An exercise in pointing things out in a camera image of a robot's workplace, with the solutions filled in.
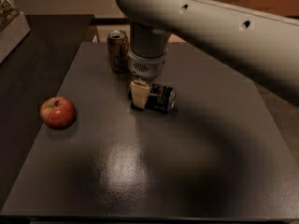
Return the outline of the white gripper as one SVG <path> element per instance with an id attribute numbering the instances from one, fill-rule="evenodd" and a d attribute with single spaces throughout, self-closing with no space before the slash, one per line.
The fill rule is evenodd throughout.
<path id="1" fill-rule="evenodd" d="M 129 49 L 128 69 L 132 74 L 143 79 L 155 79 L 164 70 L 165 58 L 165 55 L 158 58 L 144 58 Z M 144 109 L 150 96 L 150 84 L 141 78 L 131 81 L 130 91 L 133 105 Z"/>

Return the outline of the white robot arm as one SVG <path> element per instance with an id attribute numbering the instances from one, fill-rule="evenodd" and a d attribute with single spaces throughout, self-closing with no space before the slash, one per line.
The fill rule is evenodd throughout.
<path id="1" fill-rule="evenodd" d="M 131 20 L 129 67 L 157 77 L 174 34 L 299 105 L 299 22 L 211 0 L 116 0 Z"/>

